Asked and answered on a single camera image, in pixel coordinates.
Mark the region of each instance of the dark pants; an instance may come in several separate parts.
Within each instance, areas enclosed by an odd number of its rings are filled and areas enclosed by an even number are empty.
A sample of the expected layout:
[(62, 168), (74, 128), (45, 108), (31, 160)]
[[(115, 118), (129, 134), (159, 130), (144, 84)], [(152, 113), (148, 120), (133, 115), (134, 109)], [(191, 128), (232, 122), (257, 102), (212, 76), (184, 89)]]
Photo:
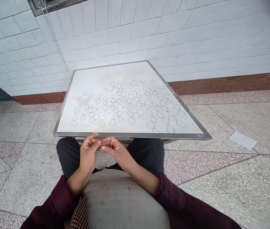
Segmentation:
[[(158, 177), (164, 172), (164, 144), (160, 139), (135, 138), (126, 148), (134, 160), (146, 170)], [(80, 145), (72, 137), (61, 138), (57, 143), (57, 153), (63, 175), (69, 178), (80, 165)], [(122, 170), (116, 163), (107, 169)]]

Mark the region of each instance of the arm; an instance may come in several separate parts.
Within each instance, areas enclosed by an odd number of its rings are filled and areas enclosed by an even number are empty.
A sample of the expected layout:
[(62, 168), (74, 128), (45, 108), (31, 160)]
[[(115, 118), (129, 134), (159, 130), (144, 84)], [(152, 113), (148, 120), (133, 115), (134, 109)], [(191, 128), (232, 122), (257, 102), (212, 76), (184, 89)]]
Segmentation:
[(149, 192), (168, 212), (193, 228), (241, 228), (235, 221), (212, 206), (185, 193), (163, 173), (154, 176), (138, 165), (114, 137), (103, 140), (102, 149), (110, 153), (131, 178)]
[(42, 206), (35, 207), (21, 228), (64, 228), (77, 207), (80, 194), (96, 166), (95, 153), (101, 141), (94, 139), (98, 133), (88, 136), (80, 148), (80, 166), (69, 179), (61, 176)]

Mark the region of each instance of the brown baseboard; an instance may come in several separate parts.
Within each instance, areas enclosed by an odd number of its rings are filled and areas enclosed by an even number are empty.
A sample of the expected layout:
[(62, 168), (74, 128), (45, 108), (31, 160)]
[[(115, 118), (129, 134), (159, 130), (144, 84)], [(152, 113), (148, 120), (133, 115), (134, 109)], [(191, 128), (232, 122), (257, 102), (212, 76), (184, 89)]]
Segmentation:
[[(178, 95), (270, 90), (270, 73), (169, 82), (169, 85)], [(64, 101), (65, 94), (53, 92), (13, 98), (23, 105), (59, 103)]]
[(270, 73), (169, 82), (178, 95), (270, 90)]

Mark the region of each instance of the table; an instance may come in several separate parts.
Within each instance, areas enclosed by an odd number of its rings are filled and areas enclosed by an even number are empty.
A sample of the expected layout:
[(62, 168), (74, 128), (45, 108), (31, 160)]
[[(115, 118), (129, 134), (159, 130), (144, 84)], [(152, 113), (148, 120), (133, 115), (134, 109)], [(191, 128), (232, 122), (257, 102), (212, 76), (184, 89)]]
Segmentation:
[(54, 136), (210, 140), (149, 61), (76, 70)]

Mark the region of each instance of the terrazzo floor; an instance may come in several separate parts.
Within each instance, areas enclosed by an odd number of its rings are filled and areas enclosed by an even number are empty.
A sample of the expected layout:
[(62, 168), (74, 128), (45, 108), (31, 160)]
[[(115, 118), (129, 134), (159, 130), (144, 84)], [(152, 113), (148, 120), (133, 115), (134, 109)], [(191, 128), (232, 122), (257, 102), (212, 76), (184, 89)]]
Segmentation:
[[(270, 228), (270, 90), (181, 99), (213, 140), (166, 144), (167, 177), (243, 228)], [(19, 228), (62, 174), (52, 136), (61, 105), (0, 102), (0, 228)], [(234, 131), (255, 148), (232, 142)], [(114, 163), (97, 153), (98, 169)]]

